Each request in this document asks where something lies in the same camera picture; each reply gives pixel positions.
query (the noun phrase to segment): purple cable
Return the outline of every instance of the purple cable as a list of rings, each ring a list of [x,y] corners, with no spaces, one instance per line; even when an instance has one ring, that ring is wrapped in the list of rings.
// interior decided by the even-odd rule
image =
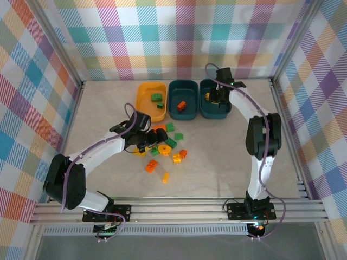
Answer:
[[[266,134],[265,134],[265,150],[264,150],[264,156],[263,156],[263,158],[262,158],[262,162],[261,162],[261,165],[260,165],[260,168],[259,168],[259,175],[258,175],[258,178],[259,178],[259,182],[260,182],[261,186],[265,189],[265,191],[267,192],[267,194],[268,194],[270,197],[273,197],[273,198],[275,198],[275,199],[278,199],[278,200],[281,201],[282,204],[283,204],[283,214],[282,214],[282,217],[280,218],[280,220],[279,220],[278,224],[276,225],[276,227],[275,227],[269,234],[266,234],[266,235],[262,236],[262,238],[264,238],[264,237],[267,237],[267,236],[271,235],[271,234],[278,228],[278,226],[283,222],[284,217],[285,217],[285,215],[286,215],[286,204],[285,204],[285,202],[284,202],[281,198],[279,198],[279,197],[273,195],[273,194],[266,188],[266,185],[265,185],[265,184],[262,182],[262,180],[261,180],[261,171],[262,171],[262,169],[263,169],[263,167],[264,167],[264,165],[265,165],[266,156],[267,156],[267,153],[268,153],[268,151],[269,151],[269,135],[270,135],[269,122],[267,121],[266,115],[265,115],[265,113],[263,112],[263,110],[261,110],[261,108],[258,106],[258,104],[257,104],[249,95],[247,95],[244,91],[242,91],[242,90],[240,90],[239,88],[236,88],[236,87],[234,87],[234,86],[232,86],[232,85],[228,85],[228,84],[225,84],[225,83],[223,83],[223,82],[220,82],[220,81],[216,80],[215,78],[213,78],[213,77],[208,73],[208,71],[207,71],[207,67],[208,67],[209,65],[214,66],[216,69],[219,69],[219,67],[218,67],[216,64],[213,64],[213,63],[207,63],[207,64],[206,64],[206,66],[205,66],[205,73],[206,73],[206,75],[207,75],[212,81],[216,82],[216,83],[219,84],[219,85],[222,85],[222,86],[225,86],[225,87],[228,87],[228,88],[232,88],[233,90],[236,90],[236,91],[238,91],[239,93],[241,93],[242,95],[244,95],[244,96],[254,105],[254,107],[258,110],[258,112],[259,112],[259,113],[261,114],[261,116],[264,118],[265,129],[266,129]]]
[[[92,146],[89,146],[87,149],[85,149],[81,154],[79,154],[72,162],[71,164],[69,165],[69,167],[67,168],[67,171],[65,173],[65,177],[64,177],[64,184],[63,184],[63,200],[62,200],[62,205],[61,205],[61,210],[60,210],[60,213],[63,212],[63,210],[65,209],[65,206],[66,206],[66,193],[67,193],[67,183],[68,183],[68,178],[69,178],[69,175],[70,175],[70,171],[71,171],[71,168],[75,165],[75,163],[80,159],[80,156],[81,155],[86,155],[90,150],[96,148],[97,146],[101,145],[101,144],[104,144],[108,141],[111,141],[111,140],[114,140],[118,137],[120,137],[121,135],[129,132],[135,125],[136,123],[136,120],[137,120],[137,113],[136,113],[136,109],[135,107],[130,104],[130,103],[125,103],[124,104],[124,110],[125,110],[125,114],[130,118],[129,116],[129,113],[128,111],[126,110],[126,106],[131,106],[131,108],[134,110],[134,120],[133,122],[131,123],[130,127],[128,129],[126,129],[125,131],[123,131],[122,133],[120,134],[117,134],[113,137],[109,137],[107,139],[104,139],[104,140],[100,140],[99,142],[96,142],[95,144],[93,144]]]
[[[120,227],[120,229],[115,233],[115,234],[113,234],[112,236],[110,236],[110,237],[108,237],[108,238],[105,238],[105,242],[108,242],[108,241],[110,241],[112,238],[114,238],[116,235],[118,235],[118,233],[120,233],[122,230],[123,230],[123,228],[124,228],[124,225],[125,225],[125,217],[123,216],[123,215],[121,215],[121,214],[117,214],[117,213],[106,213],[106,212],[99,212],[99,211],[95,211],[95,210],[88,210],[88,211],[90,211],[90,212],[93,212],[93,213],[95,213],[95,214],[99,214],[99,215],[109,215],[109,216],[116,216],[116,217],[120,217],[121,218],[121,220],[122,220],[122,225],[121,225],[121,227]],[[101,241],[101,238],[99,237],[99,235],[97,234],[97,238],[98,238],[98,242],[100,242]]]

